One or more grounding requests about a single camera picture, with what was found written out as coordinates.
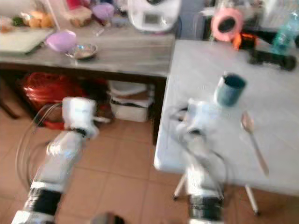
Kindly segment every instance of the floor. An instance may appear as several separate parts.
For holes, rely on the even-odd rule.
[[[5,99],[22,118],[11,120],[0,111],[0,224],[11,223],[26,200],[27,193],[15,174],[14,159],[16,144],[30,123],[10,94],[6,93]],[[32,147],[57,134],[42,128]],[[36,162],[41,161],[44,151],[39,150]],[[96,214],[111,211],[128,224],[185,224],[186,199],[171,199],[180,175],[156,171],[152,165],[154,152],[150,123],[116,120],[102,127],[74,168],[57,223],[83,224]],[[298,198],[254,190],[262,213],[255,217],[244,188],[229,189],[234,189],[234,194],[224,210],[228,224],[299,223]]]

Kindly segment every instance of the table leg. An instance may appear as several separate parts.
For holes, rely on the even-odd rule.
[[[33,109],[33,106],[28,102],[28,99],[25,96],[25,94],[17,86],[16,81],[19,75],[17,75],[16,72],[11,70],[10,71],[1,70],[0,76],[8,85],[10,90],[15,93],[16,97],[18,98],[19,105],[26,111],[26,113],[31,118],[34,118],[34,116],[36,115],[36,111]]]
[[[155,104],[154,104],[155,118],[154,118],[154,127],[153,127],[153,144],[154,145],[156,145],[157,139],[158,139],[165,88],[166,88],[166,78],[159,79],[155,83]]]
[[[19,116],[18,115],[16,115],[13,111],[12,111],[12,109],[10,109],[3,101],[2,101],[2,99],[0,99],[0,108],[2,108],[4,111],[5,111],[5,113],[7,113],[7,115],[9,116],[9,117],[11,117],[12,119],[18,119],[19,118]]]

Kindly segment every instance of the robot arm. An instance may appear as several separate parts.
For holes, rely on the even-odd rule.
[[[17,211],[12,224],[54,223],[60,198],[67,189],[72,168],[81,157],[85,141],[98,133],[93,124],[94,108],[92,100],[64,99],[63,117],[70,131],[61,132],[47,147],[45,163],[31,184],[23,210]]]

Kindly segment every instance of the white kitchen appliance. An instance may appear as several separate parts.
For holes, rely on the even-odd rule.
[[[178,20],[181,0],[128,0],[128,16],[140,31],[166,32]]]

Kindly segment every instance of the small plate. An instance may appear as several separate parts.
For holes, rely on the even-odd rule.
[[[93,44],[78,44],[74,46],[66,55],[78,60],[89,59],[96,55],[98,47]]]

